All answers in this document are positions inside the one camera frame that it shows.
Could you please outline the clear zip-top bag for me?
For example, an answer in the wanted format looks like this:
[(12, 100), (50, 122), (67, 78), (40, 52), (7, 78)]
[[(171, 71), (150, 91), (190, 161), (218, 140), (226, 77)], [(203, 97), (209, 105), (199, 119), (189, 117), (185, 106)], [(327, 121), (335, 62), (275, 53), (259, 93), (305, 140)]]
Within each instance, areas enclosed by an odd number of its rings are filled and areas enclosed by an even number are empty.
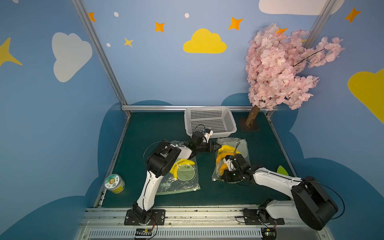
[(251, 181), (248, 143), (245, 139), (219, 138), (212, 181), (237, 184)]

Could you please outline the green printed zip-top bag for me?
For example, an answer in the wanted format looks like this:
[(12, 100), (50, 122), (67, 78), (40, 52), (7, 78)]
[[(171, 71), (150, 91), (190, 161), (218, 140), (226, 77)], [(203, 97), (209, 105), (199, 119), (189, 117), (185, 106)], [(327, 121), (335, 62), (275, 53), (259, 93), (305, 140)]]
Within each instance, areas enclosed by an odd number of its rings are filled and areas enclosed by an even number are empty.
[(170, 172), (162, 179), (156, 195), (173, 195), (200, 190), (198, 164), (192, 150), (187, 150), (185, 141), (171, 143), (182, 152)]

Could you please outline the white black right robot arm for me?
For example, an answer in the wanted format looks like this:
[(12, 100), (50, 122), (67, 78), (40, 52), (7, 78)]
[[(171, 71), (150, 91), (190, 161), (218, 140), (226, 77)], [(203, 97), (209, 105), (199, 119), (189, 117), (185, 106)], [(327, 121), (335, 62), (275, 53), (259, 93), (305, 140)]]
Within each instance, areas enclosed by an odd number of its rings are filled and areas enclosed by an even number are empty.
[(255, 211), (245, 210), (245, 214), (250, 214), (246, 217), (247, 223), (257, 220), (267, 225), (282, 219), (301, 220), (320, 231), (330, 220), (338, 218), (339, 207), (325, 190), (326, 186), (311, 176), (296, 178), (251, 166), (241, 154), (225, 154), (219, 164), (222, 179), (227, 183), (247, 181), (290, 198), (288, 201), (268, 199)]

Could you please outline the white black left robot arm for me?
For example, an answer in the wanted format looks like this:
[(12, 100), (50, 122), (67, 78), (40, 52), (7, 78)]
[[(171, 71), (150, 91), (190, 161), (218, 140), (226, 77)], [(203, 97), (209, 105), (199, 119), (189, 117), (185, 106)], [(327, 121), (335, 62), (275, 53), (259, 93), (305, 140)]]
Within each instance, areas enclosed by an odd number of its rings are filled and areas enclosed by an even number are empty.
[(192, 134), (190, 141), (183, 144), (173, 144), (167, 140), (157, 142), (158, 145), (147, 159), (147, 175), (142, 193), (133, 204), (133, 211), (143, 222), (152, 218), (152, 209), (155, 197), (162, 179), (167, 174), (172, 174), (174, 179), (180, 180), (178, 172), (194, 169), (195, 161), (192, 160), (198, 153), (214, 153), (221, 145), (210, 142), (214, 135), (211, 129), (204, 129)]

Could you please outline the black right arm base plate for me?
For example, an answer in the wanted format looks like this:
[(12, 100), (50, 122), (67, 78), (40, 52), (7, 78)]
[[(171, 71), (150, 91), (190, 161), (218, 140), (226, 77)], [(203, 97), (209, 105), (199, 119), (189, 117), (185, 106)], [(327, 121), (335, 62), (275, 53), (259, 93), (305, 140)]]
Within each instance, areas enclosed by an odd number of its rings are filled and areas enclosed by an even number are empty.
[(268, 214), (266, 209), (243, 209), (242, 210), (246, 225), (284, 225), (282, 218), (274, 219)]

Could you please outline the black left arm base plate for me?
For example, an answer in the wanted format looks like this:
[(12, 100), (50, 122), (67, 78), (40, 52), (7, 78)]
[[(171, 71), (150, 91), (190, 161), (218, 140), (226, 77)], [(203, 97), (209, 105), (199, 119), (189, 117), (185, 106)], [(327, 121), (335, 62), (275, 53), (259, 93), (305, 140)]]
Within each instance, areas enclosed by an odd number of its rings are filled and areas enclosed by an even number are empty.
[(163, 226), (165, 223), (166, 210), (151, 210), (149, 212), (134, 211), (130, 209), (126, 212), (125, 226), (151, 226), (153, 224)]

